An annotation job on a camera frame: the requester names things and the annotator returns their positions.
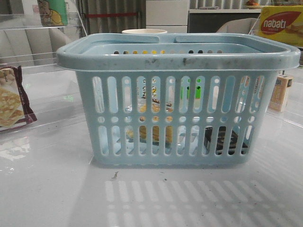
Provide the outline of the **clear acrylic stand right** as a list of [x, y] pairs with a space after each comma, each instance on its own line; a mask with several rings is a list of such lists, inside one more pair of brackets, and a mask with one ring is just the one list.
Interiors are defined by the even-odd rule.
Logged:
[[289, 90], [288, 102], [283, 112], [277, 112], [268, 108], [268, 113], [302, 127], [303, 125], [303, 61], [300, 66], [293, 70], [285, 70], [280, 75], [293, 76], [293, 83]]

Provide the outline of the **black tissue pack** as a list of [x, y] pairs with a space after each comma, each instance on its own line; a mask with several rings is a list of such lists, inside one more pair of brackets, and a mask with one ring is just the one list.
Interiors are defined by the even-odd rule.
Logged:
[[[205, 128], [205, 138], [204, 138], [204, 155], [208, 155], [210, 153], [211, 149], [211, 140], [213, 135], [213, 128], [211, 126]], [[220, 126], [219, 131], [217, 133], [217, 141], [216, 141], [216, 147], [215, 147], [215, 154], [220, 156], [223, 154], [223, 147], [225, 142], [225, 136], [226, 136], [226, 127]], [[229, 147], [228, 147], [228, 155], [234, 155], [236, 151], [236, 145], [238, 142], [238, 134], [232, 130], [231, 137], [229, 138]], [[243, 142], [242, 143], [242, 149], [241, 154], [246, 154], [248, 152], [248, 145]]]

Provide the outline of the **bread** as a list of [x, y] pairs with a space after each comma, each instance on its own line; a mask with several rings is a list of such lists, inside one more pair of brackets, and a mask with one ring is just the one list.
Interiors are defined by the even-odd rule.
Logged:
[[[142, 98], [139, 100], [138, 104], [138, 111], [140, 113], [146, 112], [147, 104], [146, 100]], [[171, 101], [168, 101], [166, 103], [166, 112], [171, 113], [173, 111], [173, 104]], [[160, 112], [160, 100], [153, 98], [151, 102], [151, 110], [153, 113], [159, 113]], [[167, 116], [166, 122], [171, 122], [173, 120], [172, 116]], [[152, 122], [158, 122], [160, 118], [158, 116], [152, 117]], [[158, 144], [160, 141], [160, 127], [159, 126], [152, 126], [152, 142], [154, 144]], [[172, 126], [164, 126], [164, 136], [165, 136], [165, 143], [171, 144], [173, 141], [173, 127]], [[134, 131], [129, 128], [126, 130], [126, 138], [129, 139], [129, 141], [133, 141], [134, 139]], [[141, 142], [146, 142], [147, 139], [147, 127], [146, 126], [140, 126], [139, 127], [139, 138]]]

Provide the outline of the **small beige carton box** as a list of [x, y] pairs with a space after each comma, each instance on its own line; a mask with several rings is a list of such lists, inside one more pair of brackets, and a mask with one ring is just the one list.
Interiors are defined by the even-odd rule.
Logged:
[[269, 102], [269, 109], [283, 112], [288, 102], [289, 90], [293, 83], [293, 76], [279, 75]]

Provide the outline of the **clear acrylic shelf left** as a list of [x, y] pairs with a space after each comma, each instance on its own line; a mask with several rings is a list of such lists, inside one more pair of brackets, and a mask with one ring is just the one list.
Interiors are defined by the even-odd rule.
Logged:
[[44, 26], [38, 14], [2, 14], [1, 68], [21, 66], [27, 74], [60, 70], [57, 49], [87, 35], [79, 13], [69, 12], [67, 19], [65, 26]]

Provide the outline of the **yellow nabati wafer box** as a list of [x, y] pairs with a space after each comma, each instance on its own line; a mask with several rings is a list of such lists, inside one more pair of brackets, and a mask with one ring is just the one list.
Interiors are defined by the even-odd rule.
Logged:
[[265, 6], [261, 10], [256, 35], [282, 42], [303, 46], [303, 7]]

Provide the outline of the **green cartoon snack package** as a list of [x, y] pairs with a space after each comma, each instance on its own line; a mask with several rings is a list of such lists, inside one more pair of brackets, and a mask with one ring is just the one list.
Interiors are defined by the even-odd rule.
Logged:
[[64, 0], [38, 0], [37, 3], [43, 26], [66, 26], [68, 24]]

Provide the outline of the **brown cracker snack package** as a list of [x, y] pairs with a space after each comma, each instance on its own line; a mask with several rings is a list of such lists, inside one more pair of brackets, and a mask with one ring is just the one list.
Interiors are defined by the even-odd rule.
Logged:
[[22, 85], [22, 68], [0, 69], [0, 131], [24, 127], [37, 121]]

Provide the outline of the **light blue plastic basket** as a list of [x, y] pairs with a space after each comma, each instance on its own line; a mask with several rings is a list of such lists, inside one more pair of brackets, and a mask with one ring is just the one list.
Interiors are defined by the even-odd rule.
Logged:
[[[58, 65], [76, 72], [94, 158], [104, 165], [236, 165], [250, 157], [280, 71], [299, 65], [294, 46], [228, 33], [93, 34], [57, 50]], [[146, 100], [146, 112], [138, 111]], [[152, 112], [152, 99], [160, 112]], [[171, 101], [173, 111], [166, 112]], [[158, 116], [158, 122], [152, 117]], [[172, 116], [171, 122], [166, 117]], [[173, 127], [165, 143], [164, 126]], [[147, 127], [146, 142], [139, 127]], [[152, 142], [152, 126], [160, 141]], [[205, 128], [211, 149], [204, 155]], [[217, 133], [226, 127], [223, 154]], [[134, 131], [133, 141], [126, 130]], [[238, 134], [228, 155], [232, 130]], [[241, 154], [242, 143], [248, 152]]]

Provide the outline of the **white paper cup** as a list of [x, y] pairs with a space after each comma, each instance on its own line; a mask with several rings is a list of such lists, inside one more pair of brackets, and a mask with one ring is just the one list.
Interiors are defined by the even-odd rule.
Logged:
[[148, 34], [148, 35], [154, 35], [154, 34], [166, 34], [166, 30], [162, 29], [127, 29], [123, 30], [122, 34], [134, 34], [134, 35], [140, 35], [140, 34]]

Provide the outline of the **white drawer cabinet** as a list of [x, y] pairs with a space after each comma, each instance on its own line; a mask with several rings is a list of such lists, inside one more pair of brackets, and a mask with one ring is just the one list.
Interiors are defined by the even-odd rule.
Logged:
[[188, 0], [147, 0], [146, 28], [168, 33], [187, 33]]

